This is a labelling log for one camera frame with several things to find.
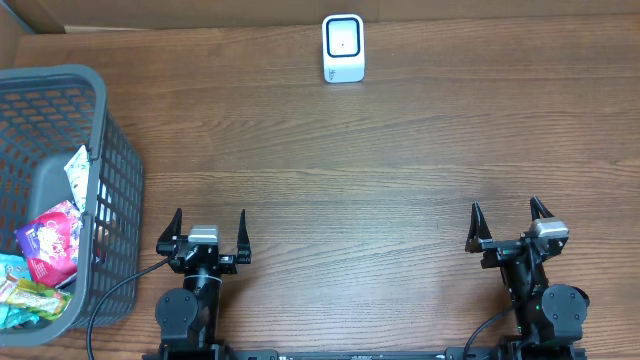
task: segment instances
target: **wooden table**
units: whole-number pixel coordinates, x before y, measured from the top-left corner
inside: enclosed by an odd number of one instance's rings
[[[351,85],[322,80],[319,26],[27,36],[15,64],[104,77],[146,165],[141,267],[176,207],[229,251],[247,209],[254,263],[225,279],[220,312],[236,348],[463,345],[507,304],[498,270],[464,252],[471,203],[506,239],[537,194],[571,229],[547,275],[592,299],[582,345],[640,356],[640,17],[371,24],[366,41]],[[142,278],[96,357],[153,352],[155,303],[180,285],[169,268]],[[83,358],[84,339],[1,354]]]

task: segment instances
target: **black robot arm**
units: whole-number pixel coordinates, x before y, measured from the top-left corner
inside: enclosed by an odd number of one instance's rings
[[[238,264],[251,263],[251,245],[240,216],[237,254],[220,254],[218,228],[193,226],[182,235],[182,210],[162,233],[158,254],[170,257],[169,266],[184,274],[182,288],[167,291],[156,304],[156,321],[161,329],[159,355],[146,359],[223,359],[224,348],[216,341],[218,304],[222,275],[237,274]]]
[[[537,197],[531,198],[532,223],[516,240],[496,241],[478,203],[472,205],[465,250],[483,253],[482,268],[500,268],[511,296],[511,307],[476,330],[467,346],[444,352],[386,353],[278,353],[275,350],[231,351],[216,338],[221,275],[236,274],[238,264],[251,263],[251,248],[240,217],[238,252],[219,254],[216,226],[194,226],[181,234],[182,211],[158,239],[158,254],[169,257],[174,272],[184,274],[182,288],[165,293],[156,305],[161,328],[157,355],[162,360],[586,360],[584,349],[575,349],[582,338],[589,298],[569,285],[549,285],[543,262],[560,255],[569,230]],[[503,336],[494,347],[471,347],[475,336],[496,319],[514,310],[518,335]]]
[[[537,197],[531,198],[532,223],[517,240],[495,241],[482,210],[474,203],[465,250],[482,252],[482,268],[499,267],[509,289],[520,335],[504,337],[499,359],[576,359],[573,343],[582,338],[589,297],[569,285],[549,285],[542,263],[560,255],[569,229]]]

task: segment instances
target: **white device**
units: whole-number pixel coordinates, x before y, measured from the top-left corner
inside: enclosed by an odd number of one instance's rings
[[[322,22],[324,79],[329,83],[364,79],[364,25],[360,16],[328,16]]]

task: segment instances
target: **black cable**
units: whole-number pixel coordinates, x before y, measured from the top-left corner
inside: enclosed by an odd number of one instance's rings
[[[98,304],[96,305],[96,308],[93,309],[93,313],[91,314],[91,317],[89,318],[89,324],[87,325],[87,355],[89,356],[89,360],[94,360],[95,359],[93,357],[93,349],[91,348],[91,333],[93,332],[93,323],[96,321],[96,316],[98,315],[98,311],[102,307],[102,304],[104,304],[104,302],[107,301],[107,298],[109,296],[111,296],[111,294],[116,292],[116,290],[121,288],[123,285],[127,284],[128,282],[130,282],[132,280],[135,280],[135,279],[141,277],[142,275],[146,275],[146,274],[152,272],[153,270],[161,267],[162,265],[164,265],[164,264],[168,263],[169,261],[171,261],[171,259],[173,259],[174,256],[175,256],[175,252],[171,256],[169,256],[166,259],[160,261],[159,263],[157,263],[155,265],[152,265],[152,266],[149,266],[148,268],[140,271],[139,273],[133,274],[133,275],[129,276],[128,278],[120,281],[119,283],[114,285],[111,289],[109,289],[109,291],[107,291],[104,295],[102,295],[102,297],[100,298],[100,301],[98,301]]]
[[[527,291],[527,298],[522,299],[523,302],[526,302],[533,296],[533,290],[536,287],[536,260],[533,257],[533,245],[531,244],[531,239],[527,239],[527,248],[529,249],[529,266],[531,269],[529,270],[529,291]]]
[[[503,317],[507,316],[509,314],[509,312],[511,312],[511,310],[516,308],[516,304],[513,304],[511,306],[509,306],[506,310],[504,310],[503,312],[499,313],[498,315],[495,315],[494,317],[492,317],[491,319],[485,321],[482,325],[480,325],[476,331],[473,332],[473,334],[471,334],[471,336],[469,337],[469,340],[467,340],[467,343],[464,345],[464,350],[462,351],[462,360],[467,360],[467,355],[469,355],[469,350],[471,349],[471,344],[473,343],[473,341],[476,339],[476,337],[486,328],[488,328],[489,326],[493,325],[496,321],[502,319]]]

